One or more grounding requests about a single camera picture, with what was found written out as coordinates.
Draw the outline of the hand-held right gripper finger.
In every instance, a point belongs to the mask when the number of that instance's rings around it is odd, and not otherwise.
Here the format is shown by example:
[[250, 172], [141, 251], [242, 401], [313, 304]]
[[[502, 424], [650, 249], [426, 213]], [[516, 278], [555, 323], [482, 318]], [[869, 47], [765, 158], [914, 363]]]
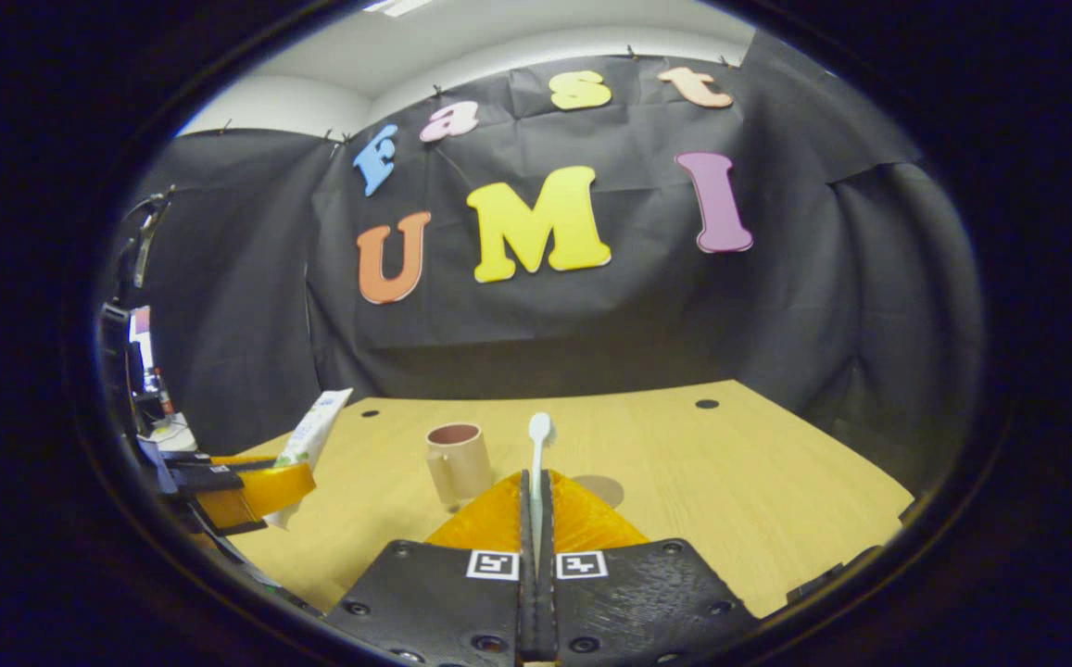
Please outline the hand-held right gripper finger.
[[687, 540], [651, 542], [559, 472], [541, 494], [538, 646], [559, 666], [691, 666], [760, 628]]
[[530, 512], [516, 549], [387, 542], [324, 617], [349, 640], [403, 666], [519, 666], [531, 624]]

